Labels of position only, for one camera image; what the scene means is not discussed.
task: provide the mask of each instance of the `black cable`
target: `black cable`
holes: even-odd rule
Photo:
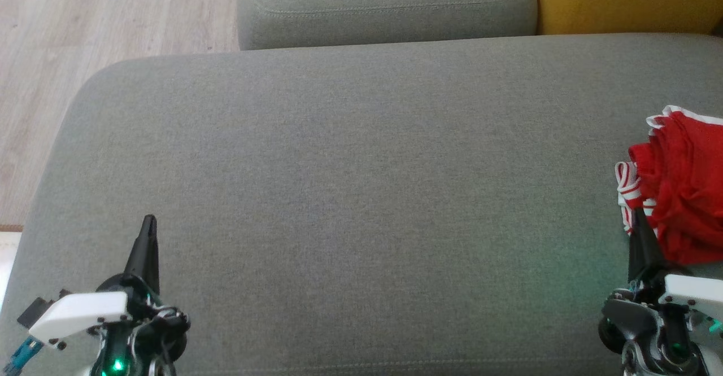
[[[163,361],[168,364],[168,373],[170,373],[169,376],[177,376],[176,366],[173,364],[173,361],[171,361],[171,355],[170,353],[168,353],[168,348],[165,347],[165,338],[167,337],[167,335],[168,333],[164,333],[163,337],[161,337],[160,349],[163,351]]]

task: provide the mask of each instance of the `mustard yellow fabric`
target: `mustard yellow fabric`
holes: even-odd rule
[[[712,31],[723,0],[539,0],[540,34]]]

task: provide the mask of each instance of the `gray fabric surface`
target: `gray fabric surface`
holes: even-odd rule
[[[241,49],[534,34],[537,0],[238,0]]]
[[[613,165],[667,104],[723,114],[723,41],[535,36],[123,62],[67,113],[0,355],[36,296],[91,291],[158,217],[179,374],[617,374]],[[710,265],[698,272],[720,277]],[[72,374],[69,340],[27,376]]]

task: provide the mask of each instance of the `wooden floor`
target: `wooden floor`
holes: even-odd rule
[[[0,0],[0,228],[25,222],[65,111],[93,73],[237,50],[236,0]]]

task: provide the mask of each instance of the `folded red clothing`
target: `folded red clothing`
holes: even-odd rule
[[[654,199],[649,221],[666,258],[723,260],[723,119],[667,106],[648,124],[650,142],[632,146],[630,158],[640,197]]]

